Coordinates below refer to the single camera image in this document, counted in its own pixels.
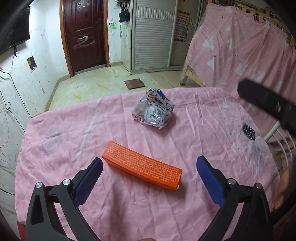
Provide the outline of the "person's right hand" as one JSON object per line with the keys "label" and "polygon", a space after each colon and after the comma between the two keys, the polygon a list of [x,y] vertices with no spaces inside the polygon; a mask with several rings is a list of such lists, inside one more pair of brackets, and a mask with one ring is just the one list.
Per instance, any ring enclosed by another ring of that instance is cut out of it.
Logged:
{"label": "person's right hand", "polygon": [[279,209],[284,200],[284,193],[290,183],[291,166],[287,167],[281,175],[280,182],[276,194],[273,197],[273,209]]}

